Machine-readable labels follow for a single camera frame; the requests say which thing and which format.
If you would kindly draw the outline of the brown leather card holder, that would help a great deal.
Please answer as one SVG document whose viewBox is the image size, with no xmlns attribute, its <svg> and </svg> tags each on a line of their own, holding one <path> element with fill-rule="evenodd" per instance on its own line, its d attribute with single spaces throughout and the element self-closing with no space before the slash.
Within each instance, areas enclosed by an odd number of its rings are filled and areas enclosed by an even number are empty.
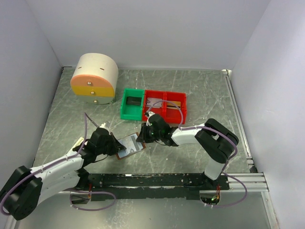
<svg viewBox="0 0 305 229">
<path fill-rule="evenodd" d="M 118 140 L 125 147 L 116 154 L 118 160 L 125 159 L 145 149 L 144 143 L 136 141 L 138 136 L 139 133 L 136 132 Z"/>
</svg>

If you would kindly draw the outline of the black VIP card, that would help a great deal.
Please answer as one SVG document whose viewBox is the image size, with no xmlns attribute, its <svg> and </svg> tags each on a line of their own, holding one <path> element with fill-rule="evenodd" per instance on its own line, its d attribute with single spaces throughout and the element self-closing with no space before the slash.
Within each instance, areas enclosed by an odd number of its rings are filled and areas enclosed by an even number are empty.
<svg viewBox="0 0 305 229">
<path fill-rule="evenodd" d="M 142 105 L 142 98 L 141 97 L 128 96 L 126 98 L 126 104 L 127 105 L 141 106 Z"/>
</svg>

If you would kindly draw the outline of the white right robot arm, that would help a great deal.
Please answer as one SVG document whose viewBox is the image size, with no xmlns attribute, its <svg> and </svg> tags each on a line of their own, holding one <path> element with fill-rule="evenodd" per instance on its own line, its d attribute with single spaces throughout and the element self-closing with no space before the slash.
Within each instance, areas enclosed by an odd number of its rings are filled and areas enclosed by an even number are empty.
<svg viewBox="0 0 305 229">
<path fill-rule="evenodd" d="M 214 189 L 219 183 L 218 177 L 230 160 L 230 156 L 237 152 L 238 137 L 212 118 L 201 125 L 171 127 L 159 114 L 147 112 L 145 115 L 148 119 L 142 123 L 136 141 L 140 143 L 162 141 L 164 145 L 173 147 L 200 144 L 209 155 L 202 184 L 206 189 Z"/>
</svg>

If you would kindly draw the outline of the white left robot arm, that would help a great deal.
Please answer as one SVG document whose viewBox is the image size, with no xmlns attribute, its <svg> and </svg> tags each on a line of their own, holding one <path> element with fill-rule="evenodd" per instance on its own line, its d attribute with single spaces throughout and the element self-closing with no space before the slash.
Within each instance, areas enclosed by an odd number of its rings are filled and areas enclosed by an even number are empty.
<svg viewBox="0 0 305 229">
<path fill-rule="evenodd" d="M 125 149 L 113 133 L 99 127 L 89 139 L 83 139 L 58 159 L 32 168 L 18 167 L 0 191 L 1 213 L 21 220 L 60 191 L 86 189 L 89 174 L 84 167 L 94 163 L 99 155 L 113 156 Z"/>
</svg>

